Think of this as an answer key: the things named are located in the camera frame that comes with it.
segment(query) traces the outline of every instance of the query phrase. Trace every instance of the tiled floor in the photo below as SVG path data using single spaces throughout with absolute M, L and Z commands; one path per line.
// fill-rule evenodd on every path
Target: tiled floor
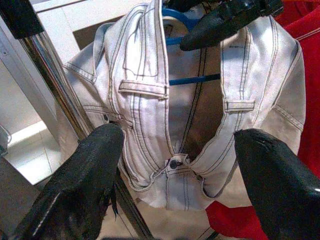
M 33 185 L 58 169 L 60 148 L 43 122 L 12 134 L 5 158 Z

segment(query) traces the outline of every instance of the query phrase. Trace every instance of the red fabric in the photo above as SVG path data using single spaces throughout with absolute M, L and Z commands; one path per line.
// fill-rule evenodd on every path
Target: red fabric
M 285 2 L 284 13 L 276 20 L 299 40 L 302 47 L 306 121 L 298 156 L 320 178 L 320 4 L 316 1 Z M 228 208 L 215 201 L 206 209 L 206 213 L 210 226 L 225 236 L 268 239 L 252 206 Z

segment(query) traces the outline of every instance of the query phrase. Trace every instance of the jacket sleeve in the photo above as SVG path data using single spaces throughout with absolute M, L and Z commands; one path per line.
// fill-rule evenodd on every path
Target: jacket sleeve
M 292 63 L 293 70 L 287 76 L 278 98 L 261 125 L 262 130 L 285 142 L 295 154 L 299 150 L 306 119 L 304 60 L 298 42 L 297 45 L 297 60 Z

